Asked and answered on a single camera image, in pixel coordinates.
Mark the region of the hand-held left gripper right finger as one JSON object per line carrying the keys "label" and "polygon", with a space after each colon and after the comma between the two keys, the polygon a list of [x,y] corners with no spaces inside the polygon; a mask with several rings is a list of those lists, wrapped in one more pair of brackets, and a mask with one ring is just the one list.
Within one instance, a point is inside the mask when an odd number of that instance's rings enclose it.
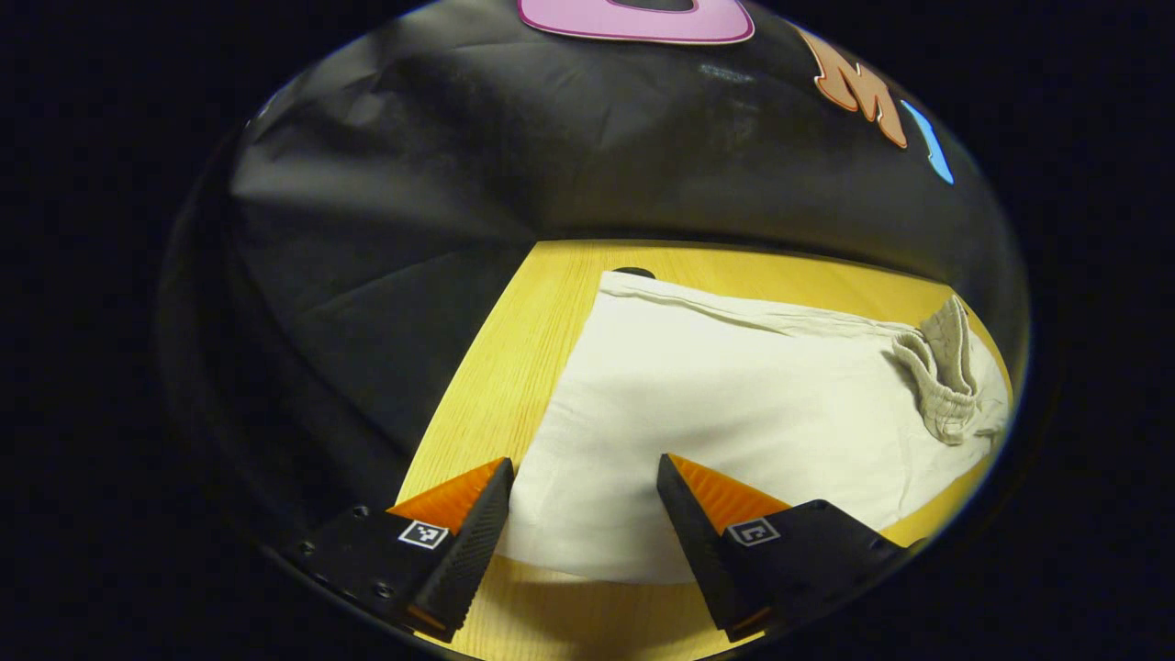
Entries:
{"label": "hand-held left gripper right finger", "polygon": [[827,499],[788,505],[683,456],[660,456],[657,493],[731,643],[825,618],[924,548],[889,540]]}

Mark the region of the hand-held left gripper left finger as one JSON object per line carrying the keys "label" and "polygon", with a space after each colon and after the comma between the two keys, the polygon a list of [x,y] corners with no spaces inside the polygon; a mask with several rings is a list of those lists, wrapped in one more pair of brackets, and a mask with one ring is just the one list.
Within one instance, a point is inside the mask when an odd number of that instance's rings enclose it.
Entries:
{"label": "hand-held left gripper left finger", "polygon": [[281,557],[358,611],[449,643],[505,528],[513,478],[497,457],[390,508],[352,505]]}

